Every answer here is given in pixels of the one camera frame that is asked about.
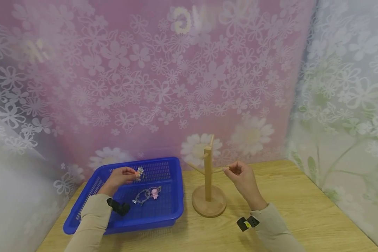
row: black wrist strap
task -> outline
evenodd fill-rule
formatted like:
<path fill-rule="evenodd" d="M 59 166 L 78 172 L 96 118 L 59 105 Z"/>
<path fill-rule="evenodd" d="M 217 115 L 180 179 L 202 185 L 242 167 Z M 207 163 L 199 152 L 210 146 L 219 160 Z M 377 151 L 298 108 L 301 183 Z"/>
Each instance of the black wrist strap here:
<path fill-rule="evenodd" d="M 237 221 L 237 225 L 239 226 L 240 230 L 242 230 L 242 232 L 249 228 L 254 228 L 258 224 L 259 221 L 255 219 L 252 215 L 248 219 L 242 217 Z"/>
<path fill-rule="evenodd" d="M 126 203 L 119 204 L 119 202 L 115 201 L 111 197 L 106 200 L 108 205 L 112 207 L 112 210 L 115 211 L 117 214 L 124 216 L 126 215 L 130 210 L 130 205 Z"/>

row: beige sleeve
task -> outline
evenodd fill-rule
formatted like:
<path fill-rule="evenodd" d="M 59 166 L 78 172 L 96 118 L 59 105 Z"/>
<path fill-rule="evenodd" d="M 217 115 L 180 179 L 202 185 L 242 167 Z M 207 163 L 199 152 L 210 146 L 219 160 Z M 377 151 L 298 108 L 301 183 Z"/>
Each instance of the beige sleeve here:
<path fill-rule="evenodd" d="M 270 252 L 305 252 L 272 203 L 261 211 L 252 211 L 251 215 L 260 222 L 256 226 L 256 233 Z"/>
<path fill-rule="evenodd" d="M 81 211 L 81 223 L 71 238 L 65 252 L 97 252 L 108 226 L 112 207 L 105 194 L 90 196 Z"/>

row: person's left hand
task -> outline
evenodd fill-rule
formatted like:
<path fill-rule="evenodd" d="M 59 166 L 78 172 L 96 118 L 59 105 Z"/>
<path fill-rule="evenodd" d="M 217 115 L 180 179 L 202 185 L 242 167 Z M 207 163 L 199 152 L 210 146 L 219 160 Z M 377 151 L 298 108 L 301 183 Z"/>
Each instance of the person's left hand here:
<path fill-rule="evenodd" d="M 105 184 L 98 191 L 98 194 L 106 194 L 110 197 L 116 193 L 121 185 L 132 183 L 139 175 L 130 167 L 120 167 L 114 169 Z"/>

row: basket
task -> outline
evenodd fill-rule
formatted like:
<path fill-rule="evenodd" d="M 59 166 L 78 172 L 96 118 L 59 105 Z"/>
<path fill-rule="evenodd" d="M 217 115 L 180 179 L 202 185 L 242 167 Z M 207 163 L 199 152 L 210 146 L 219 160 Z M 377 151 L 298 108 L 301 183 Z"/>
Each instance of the basket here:
<path fill-rule="evenodd" d="M 121 186 L 113 199 L 120 204 L 126 202 L 130 210 L 125 216 L 112 211 L 105 234 L 123 233 L 144 229 L 172 226 L 183 214 L 183 183 L 179 159 L 164 157 L 142 161 L 108 164 L 99 167 L 88 180 L 86 186 L 75 202 L 64 225 L 66 234 L 74 234 L 81 222 L 81 210 L 89 196 L 98 193 L 112 171 L 118 167 L 128 166 L 137 170 L 143 167 L 145 177 Z M 159 197 L 147 200 L 143 206 L 133 204 L 132 200 L 143 189 L 161 186 Z"/>

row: wooden mug tree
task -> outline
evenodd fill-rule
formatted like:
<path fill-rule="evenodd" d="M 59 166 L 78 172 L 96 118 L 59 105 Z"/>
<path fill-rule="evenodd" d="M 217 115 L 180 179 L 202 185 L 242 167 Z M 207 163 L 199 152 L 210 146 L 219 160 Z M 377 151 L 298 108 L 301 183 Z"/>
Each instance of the wooden mug tree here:
<path fill-rule="evenodd" d="M 204 154 L 200 157 L 204 160 L 204 171 L 191 162 L 188 163 L 190 167 L 204 175 L 204 185 L 196 188 L 192 194 L 192 205 L 198 214 L 207 218 L 221 215 L 227 206 L 223 191 L 212 185 L 212 174 L 222 171 L 221 167 L 213 169 L 213 142 L 214 135 L 212 135 L 210 145 L 204 147 Z"/>

